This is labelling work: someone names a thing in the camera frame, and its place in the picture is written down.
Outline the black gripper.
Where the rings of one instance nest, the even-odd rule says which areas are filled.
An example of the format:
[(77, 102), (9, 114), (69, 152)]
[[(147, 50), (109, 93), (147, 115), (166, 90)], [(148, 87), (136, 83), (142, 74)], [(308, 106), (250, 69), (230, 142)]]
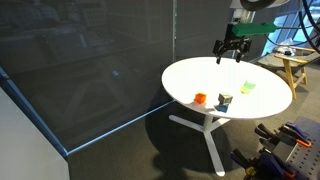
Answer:
[(220, 64), (222, 55), (231, 50), (237, 52), (236, 62), (239, 63), (243, 56), (249, 52), (252, 40), (245, 36), (236, 36), (232, 32), (234, 24), (227, 25), (225, 37), (223, 40), (217, 40), (213, 48), (213, 54), (216, 56), (217, 64)]

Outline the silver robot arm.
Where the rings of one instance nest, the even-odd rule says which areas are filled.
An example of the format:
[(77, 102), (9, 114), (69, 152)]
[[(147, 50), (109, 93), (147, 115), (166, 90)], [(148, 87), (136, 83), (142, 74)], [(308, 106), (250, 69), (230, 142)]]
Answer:
[(273, 23), (254, 23), (253, 19), (258, 10), (278, 7), (290, 0), (232, 0), (233, 9), (231, 21), (227, 24), (225, 37), (217, 40), (213, 48), (216, 63), (219, 64), (222, 55), (228, 51), (236, 53), (235, 60), (240, 60), (250, 51), (252, 35), (265, 35), (277, 30)]

